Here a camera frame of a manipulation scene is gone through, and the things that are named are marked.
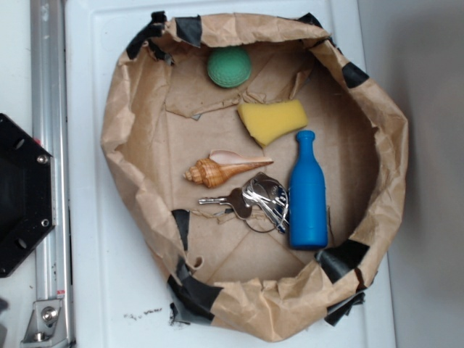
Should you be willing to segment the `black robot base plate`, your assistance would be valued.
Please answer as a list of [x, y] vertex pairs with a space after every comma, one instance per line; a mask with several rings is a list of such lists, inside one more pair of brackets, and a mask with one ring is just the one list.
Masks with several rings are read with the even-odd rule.
[[1, 277], [11, 276], [54, 227], [53, 157], [1, 115]]

